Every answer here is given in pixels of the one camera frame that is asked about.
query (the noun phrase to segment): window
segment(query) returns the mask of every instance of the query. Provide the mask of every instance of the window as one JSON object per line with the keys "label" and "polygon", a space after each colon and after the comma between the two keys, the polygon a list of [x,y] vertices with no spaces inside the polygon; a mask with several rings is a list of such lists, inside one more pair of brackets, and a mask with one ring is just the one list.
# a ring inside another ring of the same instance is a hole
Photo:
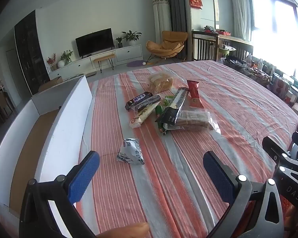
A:
{"label": "window", "polygon": [[253,56],[298,80],[298,7],[286,0],[250,0]]}

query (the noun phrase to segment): snack package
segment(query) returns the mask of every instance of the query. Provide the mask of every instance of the snack package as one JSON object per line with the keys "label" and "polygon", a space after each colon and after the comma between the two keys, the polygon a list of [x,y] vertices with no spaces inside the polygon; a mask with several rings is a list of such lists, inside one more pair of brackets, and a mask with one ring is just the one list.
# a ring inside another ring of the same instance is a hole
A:
{"label": "snack package", "polygon": [[135,112],[140,112],[142,109],[144,109],[147,105],[152,105],[156,102],[159,102],[161,100],[161,96],[160,95],[154,95],[152,97],[149,97],[145,100],[143,100],[142,102],[140,102],[137,105],[131,106],[130,108],[132,110],[134,110]]}
{"label": "snack package", "polygon": [[173,98],[174,96],[165,96],[163,106],[166,107],[167,105],[169,105]]}
{"label": "snack package", "polygon": [[143,100],[145,100],[149,97],[152,97],[152,96],[153,96],[152,93],[146,91],[146,92],[142,93],[141,95],[139,95],[138,97],[135,97],[135,98],[131,99],[130,101],[128,101],[125,105],[125,108],[126,108],[126,110],[129,111],[130,107],[135,106],[135,105],[141,103]]}
{"label": "snack package", "polygon": [[124,139],[116,159],[129,164],[144,165],[139,139]]}
{"label": "snack package", "polygon": [[[160,117],[160,115],[162,114],[163,110],[162,110],[162,107],[161,105],[157,105],[156,106],[156,117],[157,119]],[[162,122],[158,122],[158,129],[159,131],[163,134],[163,135],[166,135],[168,133],[168,130],[166,130],[164,127],[163,127],[163,123]]]}
{"label": "snack package", "polygon": [[170,104],[163,110],[162,114],[156,120],[156,122],[167,123],[169,125],[174,126],[188,94],[188,88],[179,88],[175,96],[171,100]]}
{"label": "snack package", "polygon": [[204,108],[198,92],[199,82],[188,80],[187,83],[189,86],[191,96],[190,106]]}
{"label": "snack package", "polygon": [[149,90],[153,94],[168,90],[173,85],[174,74],[169,71],[159,71],[148,77]]}
{"label": "snack package", "polygon": [[215,119],[215,116],[206,109],[190,107],[187,110],[182,110],[178,116],[178,120],[174,126],[169,124],[163,125],[167,130],[191,130],[191,131],[202,131],[202,130],[215,130],[221,134],[219,125]]}
{"label": "snack package", "polygon": [[147,105],[144,109],[142,109],[138,115],[130,121],[129,126],[131,128],[140,127],[144,120],[151,114],[151,112],[156,108],[159,102],[156,102],[152,105]]}

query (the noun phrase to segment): purple rug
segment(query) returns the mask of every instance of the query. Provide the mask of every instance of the purple rug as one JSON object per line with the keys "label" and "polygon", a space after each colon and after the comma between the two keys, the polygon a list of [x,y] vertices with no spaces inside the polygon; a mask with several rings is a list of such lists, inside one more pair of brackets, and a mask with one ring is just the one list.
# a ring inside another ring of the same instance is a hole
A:
{"label": "purple rug", "polygon": [[142,66],[143,62],[146,62],[146,61],[145,60],[137,60],[137,61],[129,62],[129,63],[127,63],[127,67],[139,67],[139,66]]}

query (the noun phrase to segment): red hanging decoration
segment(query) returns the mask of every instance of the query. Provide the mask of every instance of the red hanging decoration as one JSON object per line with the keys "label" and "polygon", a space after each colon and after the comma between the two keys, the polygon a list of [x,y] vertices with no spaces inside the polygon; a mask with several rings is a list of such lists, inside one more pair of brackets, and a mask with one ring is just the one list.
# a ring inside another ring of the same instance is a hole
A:
{"label": "red hanging decoration", "polygon": [[189,0],[190,6],[197,9],[202,9],[202,1],[201,0]]}

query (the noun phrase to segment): silver bolt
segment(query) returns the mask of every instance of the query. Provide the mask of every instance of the silver bolt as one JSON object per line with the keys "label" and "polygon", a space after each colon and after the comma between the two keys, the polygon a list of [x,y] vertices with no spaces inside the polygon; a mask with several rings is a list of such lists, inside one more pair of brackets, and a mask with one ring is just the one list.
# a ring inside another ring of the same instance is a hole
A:
{"label": "silver bolt", "polygon": [[239,175],[239,176],[238,176],[238,179],[239,179],[240,181],[246,181],[246,180],[247,180],[246,176],[244,176],[244,175]]}
{"label": "silver bolt", "polygon": [[268,183],[270,185],[275,185],[275,181],[273,179],[271,179],[271,178],[268,179]]}
{"label": "silver bolt", "polygon": [[64,175],[60,175],[58,177],[56,177],[57,181],[64,181],[65,180],[65,176]]}
{"label": "silver bolt", "polygon": [[33,185],[33,184],[35,184],[35,179],[31,179],[31,180],[29,180],[28,184],[29,184],[29,185]]}

